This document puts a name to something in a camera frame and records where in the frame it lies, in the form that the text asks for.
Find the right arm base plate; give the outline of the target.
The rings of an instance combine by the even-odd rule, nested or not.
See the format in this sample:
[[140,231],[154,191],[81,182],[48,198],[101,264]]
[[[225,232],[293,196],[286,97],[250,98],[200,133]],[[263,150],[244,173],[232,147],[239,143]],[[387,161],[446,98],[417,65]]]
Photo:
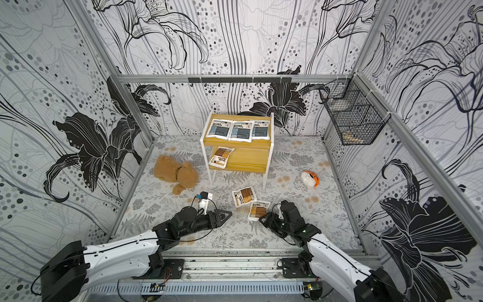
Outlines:
[[278,263],[278,268],[282,269],[286,279],[297,278],[318,278],[310,268],[312,257],[282,258]]

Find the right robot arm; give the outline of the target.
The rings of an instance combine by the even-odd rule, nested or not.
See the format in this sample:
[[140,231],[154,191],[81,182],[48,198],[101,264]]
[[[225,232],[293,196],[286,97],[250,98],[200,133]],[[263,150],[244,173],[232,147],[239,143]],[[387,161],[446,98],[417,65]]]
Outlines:
[[361,264],[334,245],[315,225],[305,222],[296,205],[282,201],[277,212],[259,218],[278,237],[292,238],[303,249],[298,255],[296,274],[320,278],[347,301],[407,301],[383,268]]

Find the blue coffee bag two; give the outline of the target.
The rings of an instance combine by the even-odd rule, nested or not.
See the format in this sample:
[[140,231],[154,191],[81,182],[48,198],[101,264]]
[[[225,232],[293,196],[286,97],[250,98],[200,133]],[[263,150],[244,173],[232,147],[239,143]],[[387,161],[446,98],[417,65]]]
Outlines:
[[229,141],[250,143],[254,125],[254,121],[235,121],[228,136]]

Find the blue coffee bag one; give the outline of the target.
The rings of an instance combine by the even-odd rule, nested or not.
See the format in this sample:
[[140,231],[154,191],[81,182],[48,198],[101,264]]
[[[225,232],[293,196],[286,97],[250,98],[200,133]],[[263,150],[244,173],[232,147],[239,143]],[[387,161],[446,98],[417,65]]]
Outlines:
[[206,138],[228,140],[233,120],[213,119],[208,127]]

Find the blue coffee bag three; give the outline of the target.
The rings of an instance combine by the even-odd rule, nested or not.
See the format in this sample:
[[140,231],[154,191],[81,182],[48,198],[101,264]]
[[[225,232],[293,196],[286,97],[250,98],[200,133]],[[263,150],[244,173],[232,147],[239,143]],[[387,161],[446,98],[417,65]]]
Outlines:
[[252,129],[252,140],[269,140],[269,130],[269,120],[254,120],[254,127]]

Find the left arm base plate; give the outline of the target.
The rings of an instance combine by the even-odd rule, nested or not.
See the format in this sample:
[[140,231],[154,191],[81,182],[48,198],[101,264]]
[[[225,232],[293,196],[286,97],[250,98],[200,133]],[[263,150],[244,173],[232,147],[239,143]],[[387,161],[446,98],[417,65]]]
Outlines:
[[165,259],[163,263],[156,268],[150,268],[144,275],[133,277],[133,279],[162,279],[162,280],[178,280],[181,279],[184,270],[184,259]]

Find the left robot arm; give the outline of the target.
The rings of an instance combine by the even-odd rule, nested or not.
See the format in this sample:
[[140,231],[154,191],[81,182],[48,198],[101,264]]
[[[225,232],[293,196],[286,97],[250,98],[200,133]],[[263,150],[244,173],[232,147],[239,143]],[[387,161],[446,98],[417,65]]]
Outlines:
[[67,244],[40,269],[42,301],[72,301],[95,286],[124,278],[158,278],[166,269],[162,253],[179,245],[182,238],[222,227],[231,211],[203,213],[184,207],[170,220],[142,234],[100,245]]

